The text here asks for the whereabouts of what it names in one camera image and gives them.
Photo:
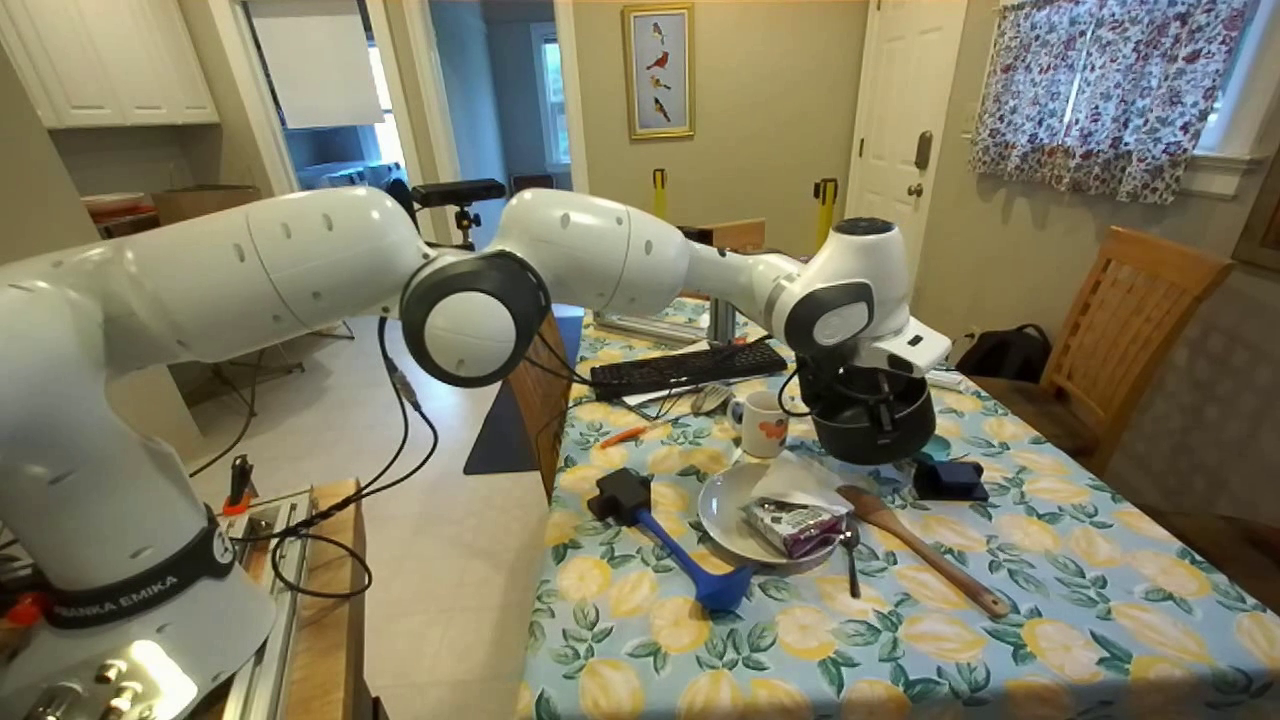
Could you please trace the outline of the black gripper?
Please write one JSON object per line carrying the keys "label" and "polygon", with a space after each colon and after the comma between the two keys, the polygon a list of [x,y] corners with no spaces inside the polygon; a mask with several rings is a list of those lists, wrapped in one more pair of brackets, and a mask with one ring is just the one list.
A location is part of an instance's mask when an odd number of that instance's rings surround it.
{"label": "black gripper", "polygon": [[810,417],[841,417],[847,408],[890,405],[899,396],[888,369],[860,369],[841,356],[807,356],[798,366],[798,400]]}

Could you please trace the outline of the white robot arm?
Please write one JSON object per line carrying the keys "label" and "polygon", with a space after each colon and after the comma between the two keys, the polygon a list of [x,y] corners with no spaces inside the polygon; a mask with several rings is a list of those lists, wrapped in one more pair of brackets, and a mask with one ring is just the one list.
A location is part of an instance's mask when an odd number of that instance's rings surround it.
{"label": "white robot arm", "polygon": [[0,522],[49,599],[0,673],[0,720],[181,720],[277,624],[181,458],[109,383],[231,360],[387,304],[410,360],[456,389],[509,377],[561,304],[653,315],[733,304],[803,366],[925,372],[902,234],[853,215],[814,258],[718,251],[605,197],[526,188],[479,251],[420,241],[380,188],[251,199],[0,268]]}

